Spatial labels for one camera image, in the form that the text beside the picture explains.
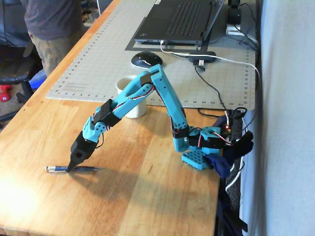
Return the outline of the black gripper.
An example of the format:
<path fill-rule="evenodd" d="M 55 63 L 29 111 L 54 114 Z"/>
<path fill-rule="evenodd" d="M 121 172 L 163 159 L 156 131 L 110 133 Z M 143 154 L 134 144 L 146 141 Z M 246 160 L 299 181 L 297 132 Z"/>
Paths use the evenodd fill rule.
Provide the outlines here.
<path fill-rule="evenodd" d="M 96 143 L 86 140 L 83 137 L 83 131 L 81 131 L 70 148 L 70 162 L 66 171 L 71 172 L 84 169 L 86 167 L 84 161 L 89 159 L 95 148 Z"/>

